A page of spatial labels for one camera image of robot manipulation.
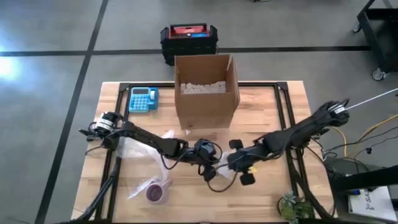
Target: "yellow cable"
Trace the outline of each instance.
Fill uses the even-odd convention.
[[[346,155],[347,155],[347,139],[346,139],[345,134],[340,129],[338,129],[336,127],[330,126],[329,128],[333,128],[334,130],[339,132],[341,137],[343,138],[343,141],[344,141],[344,156],[346,157]]]
[[[371,128],[369,128],[368,130],[366,130],[366,131],[362,134],[362,136],[361,136],[359,139],[362,139],[365,135],[369,134],[371,131],[375,130],[375,129],[378,128],[380,125],[382,125],[382,124],[384,124],[384,123],[386,123],[386,122],[388,122],[388,121],[390,121],[390,120],[392,120],[392,119],[394,119],[394,118],[398,118],[398,114],[395,114],[394,116],[390,117],[389,119],[384,120],[384,121],[381,121],[381,122],[378,123],[378,124],[375,124],[374,126],[372,126]],[[354,150],[352,150],[347,156],[346,156],[346,155],[345,155],[345,156],[346,156],[346,157],[349,157],[349,156],[352,155],[352,153],[354,153],[357,149],[358,149],[358,143],[355,144]]]

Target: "cardboard box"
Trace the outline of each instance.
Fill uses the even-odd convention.
[[[226,82],[226,93],[181,94],[181,83],[206,85],[218,81]],[[176,56],[175,107],[182,129],[228,128],[239,101],[238,79],[232,57]]]

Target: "gray floor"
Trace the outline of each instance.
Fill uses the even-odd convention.
[[[398,6],[396,0],[390,1]],[[352,25],[366,1],[246,0],[110,1],[96,50],[159,49],[159,32],[169,24],[207,22],[219,31],[220,47],[314,47],[366,45]],[[86,50],[100,0],[0,1],[0,51]],[[385,7],[377,1],[375,7]],[[352,103],[396,88],[398,76],[375,82],[371,52],[241,53],[240,80],[303,80],[311,109],[327,100]],[[0,57],[0,223],[33,223],[79,74],[82,56]],[[173,80],[161,55],[93,56],[46,223],[70,218],[86,142],[77,129],[93,119],[101,83]],[[397,98],[386,96],[350,111],[341,129],[355,141],[368,127],[398,113]],[[380,128],[397,126],[398,120]],[[369,141],[361,148],[380,141]],[[341,142],[334,132],[325,148]],[[358,156],[375,166],[396,165],[396,141]]]

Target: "black cart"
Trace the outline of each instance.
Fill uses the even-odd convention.
[[[398,9],[370,9],[374,1],[358,14],[353,32],[363,30],[378,65],[372,77],[380,81],[389,72],[398,72]]]

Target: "wooden tabletop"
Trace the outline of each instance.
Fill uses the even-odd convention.
[[[288,81],[290,97],[296,122],[311,115],[303,82]],[[118,97],[119,83],[103,83],[95,114],[98,119],[102,112],[114,111]],[[234,114],[229,129],[195,129],[187,133],[180,129],[174,107],[174,89],[159,89],[159,108],[147,114],[131,114],[129,120],[152,133],[163,135],[175,131],[175,137],[189,141],[191,145],[205,138],[218,143],[229,151],[230,139],[241,139],[244,146],[252,140],[271,131],[279,130],[279,115],[273,88],[240,87],[241,102]],[[289,120],[283,102],[287,125]],[[92,143],[89,148],[98,145]],[[320,155],[316,144],[310,145]],[[90,152],[81,172],[72,218],[81,215],[94,199],[100,188],[105,150]],[[304,163],[310,189],[327,211],[332,210],[333,197],[326,171],[320,161],[305,151]],[[123,159],[119,178],[113,222],[282,222],[276,204],[283,194],[291,191],[285,155],[280,159],[255,164],[256,183],[242,186],[239,179],[223,193],[212,192],[197,166],[179,163],[169,172],[173,179],[170,197],[165,205],[147,203],[145,195],[127,199],[135,186],[152,177],[158,171],[151,159]],[[217,177],[211,181],[215,189],[222,189],[229,180]]]

